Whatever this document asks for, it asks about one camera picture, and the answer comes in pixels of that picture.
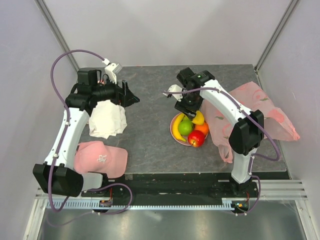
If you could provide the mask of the yellow fake mango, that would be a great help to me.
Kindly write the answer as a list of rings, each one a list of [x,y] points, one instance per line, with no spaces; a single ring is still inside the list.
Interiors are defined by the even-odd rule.
[[[204,115],[199,110],[197,110],[196,115],[191,122],[195,125],[202,126],[205,123]]]

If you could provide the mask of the green fake apple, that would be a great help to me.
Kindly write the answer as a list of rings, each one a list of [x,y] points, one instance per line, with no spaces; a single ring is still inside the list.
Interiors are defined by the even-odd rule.
[[[178,132],[182,136],[188,136],[194,129],[194,124],[189,120],[183,120],[178,125]]]

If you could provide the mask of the fake orange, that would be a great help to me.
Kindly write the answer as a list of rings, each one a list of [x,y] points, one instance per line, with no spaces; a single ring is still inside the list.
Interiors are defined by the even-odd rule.
[[[194,126],[194,130],[202,132],[205,137],[208,135],[208,133],[210,131],[209,130],[209,126],[208,126],[208,124],[206,122],[204,122],[202,125],[196,124]]]

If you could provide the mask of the yellow fake banana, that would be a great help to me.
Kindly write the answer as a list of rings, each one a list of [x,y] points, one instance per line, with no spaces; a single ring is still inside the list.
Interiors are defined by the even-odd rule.
[[[179,123],[184,119],[185,115],[183,113],[180,113],[174,120],[172,124],[172,135],[177,141],[186,142],[187,140],[179,133],[178,131],[178,125]]]

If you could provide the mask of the red fake fruit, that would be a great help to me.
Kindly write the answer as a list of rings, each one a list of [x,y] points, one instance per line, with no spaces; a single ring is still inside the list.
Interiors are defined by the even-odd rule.
[[[201,147],[205,139],[206,136],[200,130],[193,130],[187,137],[188,143],[195,148]]]

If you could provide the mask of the pink plastic bag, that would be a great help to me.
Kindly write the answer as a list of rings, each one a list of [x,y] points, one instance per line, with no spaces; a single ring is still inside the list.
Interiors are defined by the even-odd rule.
[[[229,92],[238,102],[252,111],[260,110],[264,115],[264,129],[274,140],[297,141],[300,135],[287,115],[274,105],[268,95],[254,82],[245,83]],[[218,147],[221,159],[226,163],[233,162],[232,148],[229,136],[232,125],[225,116],[210,102],[202,102],[200,112],[208,124],[212,142]]]

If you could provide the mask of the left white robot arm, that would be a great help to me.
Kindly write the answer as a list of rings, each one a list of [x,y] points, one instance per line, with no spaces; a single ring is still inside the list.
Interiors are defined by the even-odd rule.
[[[77,72],[77,83],[62,102],[65,105],[62,123],[56,140],[42,164],[35,164],[32,173],[46,194],[66,197],[80,195],[84,177],[74,170],[74,156],[77,146],[94,108],[99,102],[111,101],[124,108],[140,102],[129,89],[128,82],[118,85],[111,79],[99,83],[102,71],[85,67]]]

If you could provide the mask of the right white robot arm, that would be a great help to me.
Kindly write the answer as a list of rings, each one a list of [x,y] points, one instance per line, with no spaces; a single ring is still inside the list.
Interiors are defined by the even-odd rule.
[[[237,101],[207,70],[194,73],[187,67],[176,78],[183,88],[177,93],[175,109],[194,120],[196,111],[206,100],[231,124],[228,142],[234,151],[234,160],[229,191],[235,197],[242,196],[251,182],[251,157],[265,136],[263,113],[260,110],[252,111]]]

